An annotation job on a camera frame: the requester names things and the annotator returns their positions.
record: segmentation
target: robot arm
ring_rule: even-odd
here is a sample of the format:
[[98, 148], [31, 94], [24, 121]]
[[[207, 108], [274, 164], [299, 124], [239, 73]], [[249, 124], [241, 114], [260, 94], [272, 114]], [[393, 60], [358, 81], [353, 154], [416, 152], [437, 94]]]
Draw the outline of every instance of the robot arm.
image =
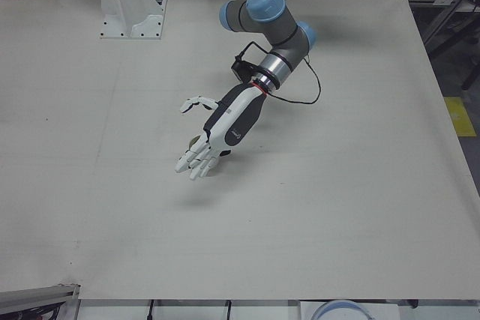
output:
[[220, 9], [220, 23], [230, 31], [262, 33], [272, 48], [257, 66], [236, 58], [232, 70], [242, 84], [218, 102], [203, 134], [175, 167], [177, 172], [191, 169], [191, 180], [204, 177], [222, 154], [240, 143], [260, 116], [267, 94], [282, 86], [316, 40], [306, 23], [293, 19], [285, 0], [229, 1]]

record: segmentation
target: prosthetic hand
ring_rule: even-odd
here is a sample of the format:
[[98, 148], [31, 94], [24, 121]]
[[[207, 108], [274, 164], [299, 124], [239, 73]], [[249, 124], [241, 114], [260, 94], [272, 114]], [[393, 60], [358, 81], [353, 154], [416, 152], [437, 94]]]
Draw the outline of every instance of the prosthetic hand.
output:
[[191, 180], [206, 176], [218, 164], [219, 157], [239, 144], [257, 122], [265, 98], [260, 87], [248, 83], [232, 88], [218, 103], [205, 97], [187, 100], [180, 109], [183, 113], [199, 104], [214, 112], [203, 126], [202, 135], [177, 162], [175, 171], [191, 169]]

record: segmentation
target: metal frame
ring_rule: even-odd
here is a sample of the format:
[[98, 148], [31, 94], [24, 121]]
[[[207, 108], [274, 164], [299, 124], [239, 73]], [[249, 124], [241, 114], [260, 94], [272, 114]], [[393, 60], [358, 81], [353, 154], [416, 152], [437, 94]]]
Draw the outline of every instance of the metal frame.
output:
[[0, 315], [78, 298], [79, 285], [0, 292]]
[[454, 0], [447, 8], [445, 8], [432, 23], [421, 33], [421, 39], [424, 45], [428, 45], [434, 36], [443, 28], [443, 26], [452, 17], [455, 11], [464, 0]]

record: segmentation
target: logo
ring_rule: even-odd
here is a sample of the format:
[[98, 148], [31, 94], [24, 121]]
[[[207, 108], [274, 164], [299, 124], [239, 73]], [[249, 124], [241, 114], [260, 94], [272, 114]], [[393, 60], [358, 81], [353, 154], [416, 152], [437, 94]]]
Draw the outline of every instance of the logo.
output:
[[232, 134], [237, 139], [240, 139], [242, 137], [242, 135], [237, 131], [237, 129], [232, 129]]

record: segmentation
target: white mounting pedestal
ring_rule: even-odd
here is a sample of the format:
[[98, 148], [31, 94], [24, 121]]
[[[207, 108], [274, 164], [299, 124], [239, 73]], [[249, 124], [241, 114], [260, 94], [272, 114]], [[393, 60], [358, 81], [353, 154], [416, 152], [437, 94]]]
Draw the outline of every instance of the white mounting pedestal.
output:
[[142, 22], [132, 23], [129, 22], [129, 14], [124, 11], [128, 4], [125, 4], [123, 0], [115, 0], [118, 13], [105, 15], [100, 37], [102, 39], [160, 39], [164, 27], [167, 0], [152, 1], [155, 4], [151, 10], [154, 10], [155, 13], [147, 15]]
[[102, 0], [101, 38], [160, 39], [167, 0]]

